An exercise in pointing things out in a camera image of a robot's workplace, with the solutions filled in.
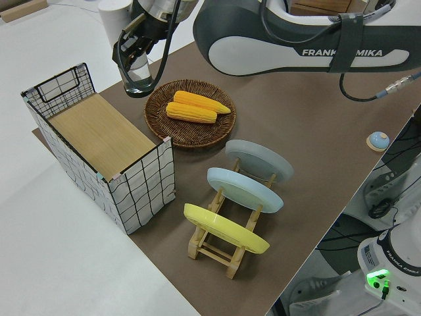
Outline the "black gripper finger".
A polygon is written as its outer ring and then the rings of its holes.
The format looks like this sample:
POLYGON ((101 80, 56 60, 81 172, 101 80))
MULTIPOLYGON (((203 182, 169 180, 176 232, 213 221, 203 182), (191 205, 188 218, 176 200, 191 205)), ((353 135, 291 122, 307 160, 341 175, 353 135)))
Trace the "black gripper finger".
POLYGON ((136 60, 139 61, 148 61, 148 54, 150 54, 153 46, 155 45, 155 40, 146 37, 140 37, 136 41, 136 60))
POLYGON ((130 67, 131 67, 131 54, 132 48, 126 44, 120 44, 118 42, 114 45, 114 61, 122 75, 123 79, 129 80, 130 67))

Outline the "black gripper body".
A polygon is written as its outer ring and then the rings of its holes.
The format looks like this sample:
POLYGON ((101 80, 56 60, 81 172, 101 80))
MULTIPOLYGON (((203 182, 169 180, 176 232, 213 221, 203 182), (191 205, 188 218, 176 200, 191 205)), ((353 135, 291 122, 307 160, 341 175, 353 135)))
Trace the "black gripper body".
POLYGON ((116 42, 132 48, 131 62, 136 60, 136 41, 140 37, 151 38, 157 43, 160 40, 159 21, 150 15, 139 15, 120 31, 116 42))

